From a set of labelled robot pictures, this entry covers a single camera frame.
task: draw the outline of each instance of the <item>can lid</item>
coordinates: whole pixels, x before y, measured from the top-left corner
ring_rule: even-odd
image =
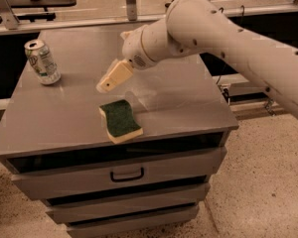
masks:
[[[45,43],[42,40],[36,39],[25,44],[24,48],[29,51],[34,51],[43,47]]]

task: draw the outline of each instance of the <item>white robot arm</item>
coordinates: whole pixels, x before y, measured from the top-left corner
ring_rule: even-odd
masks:
[[[209,53],[224,60],[298,119],[298,49],[234,24],[208,0],[175,0],[166,18],[123,33],[125,60],[97,89],[107,92],[157,62]]]

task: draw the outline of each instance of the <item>gray cabinet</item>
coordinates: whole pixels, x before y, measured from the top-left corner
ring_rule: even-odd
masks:
[[[136,71],[108,94],[95,90],[121,59],[120,32],[139,26],[41,33],[62,80],[40,85],[27,64],[0,124],[0,161],[13,183],[73,237],[194,218],[237,128],[199,56]],[[113,145],[98,106],[118,99],[144,134]]]

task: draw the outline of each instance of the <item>drawer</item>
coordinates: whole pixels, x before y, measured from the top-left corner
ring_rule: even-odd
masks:
[[[126,161],[135,158],[168,155],[222,145],[225,132],[198,134],[185,137],[158,139],[137,143],[109,145],[103,147],[60,151],[42,155],[9,158],[15,174],[55,170],[91,164]]]
[[[12,181],[30,199],[48,199],[211,175],[217,172],[225,153],[225,148],[205,149],[107,163],[107,166],[88,165],[14,175]]]
[[[58,224],[95,218],[147,211],[205,199],[208,183],[177,186],[165,189],[111,196],[95,200],[62,204],[50,207],[48,215]]]
[[[93,238],[100,235],[114,234],[173,222],[188,221],[195,218],[198,211],[199,207],[197,205],[175,207],[156,212],[75,225],[68,228],[68,233],[73,238]]]

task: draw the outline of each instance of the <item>green scrub pad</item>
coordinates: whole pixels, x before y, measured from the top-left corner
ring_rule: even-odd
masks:
[[[107,122],[109,139],[121,143],[143,134],[142,128],[135,122],[132,109],[126,100],[119,100],[99,107],[99,112]]]

